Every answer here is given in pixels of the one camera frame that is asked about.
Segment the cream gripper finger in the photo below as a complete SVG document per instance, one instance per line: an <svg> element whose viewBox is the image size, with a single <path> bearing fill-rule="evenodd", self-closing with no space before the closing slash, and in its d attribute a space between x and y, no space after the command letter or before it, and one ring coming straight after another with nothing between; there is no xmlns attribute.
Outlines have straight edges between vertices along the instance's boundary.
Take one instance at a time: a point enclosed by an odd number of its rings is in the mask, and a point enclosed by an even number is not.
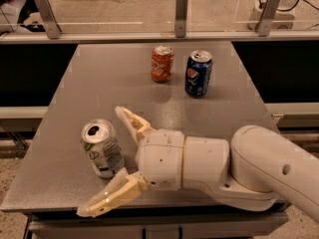
<svg viewBox="0 0 319 239"><path fill-rule="evenodd" d="M78 207L77 214L80 217L100 216L138 198L148 188L139 171L129 174L122 168L101 192Z"/></svg>
<svg viewBox="0 0 319 239"><path fill-rule="evenodd" d="M115 107L115 112L118 119L121 120L128 129L136 144L139 144L149 133L155 131L147 120L124 107Z"/></svg>

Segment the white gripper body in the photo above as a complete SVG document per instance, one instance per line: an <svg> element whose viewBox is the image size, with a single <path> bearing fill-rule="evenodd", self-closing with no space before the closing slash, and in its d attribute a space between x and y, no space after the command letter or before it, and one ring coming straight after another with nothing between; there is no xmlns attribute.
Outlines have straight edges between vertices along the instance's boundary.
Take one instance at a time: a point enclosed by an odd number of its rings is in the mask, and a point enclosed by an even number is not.
<svg viewBox="0 0 319 239"><path fill-rule="evenodd" d="M139 142L136 164L153 190L179 190L185 136L176 130L158 129Z"/></svg>

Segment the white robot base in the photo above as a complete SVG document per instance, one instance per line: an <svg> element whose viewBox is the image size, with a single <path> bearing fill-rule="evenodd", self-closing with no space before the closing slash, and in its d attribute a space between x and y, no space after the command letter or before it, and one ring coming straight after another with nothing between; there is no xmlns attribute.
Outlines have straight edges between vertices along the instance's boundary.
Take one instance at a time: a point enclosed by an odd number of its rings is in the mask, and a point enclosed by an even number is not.
<svg viewBox="0 0 319 239"><path fill-rule="evenodd" d="M295 7L299 0L280 0L278 3L270 0L258 0L255 2L248 28L254 30L261 18L273 20L273 29L291 29L295 20Z"/></svg>

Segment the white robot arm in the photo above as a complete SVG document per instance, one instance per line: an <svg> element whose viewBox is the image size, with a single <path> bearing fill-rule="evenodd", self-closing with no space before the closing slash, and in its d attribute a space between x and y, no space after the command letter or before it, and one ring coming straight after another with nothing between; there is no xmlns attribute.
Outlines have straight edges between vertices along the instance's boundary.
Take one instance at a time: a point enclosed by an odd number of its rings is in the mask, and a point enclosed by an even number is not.
<svg viewBox="0 0 319 239"><path fill-rule="evenodd" d="M97 217L138 198L147 189L200 190L232 207L263 211L279 196L319 221L319 159L280 134L246 125L231 141L154 129L124 107L117 117L132 135L138 170L116 173L77 214Z"/></svg>

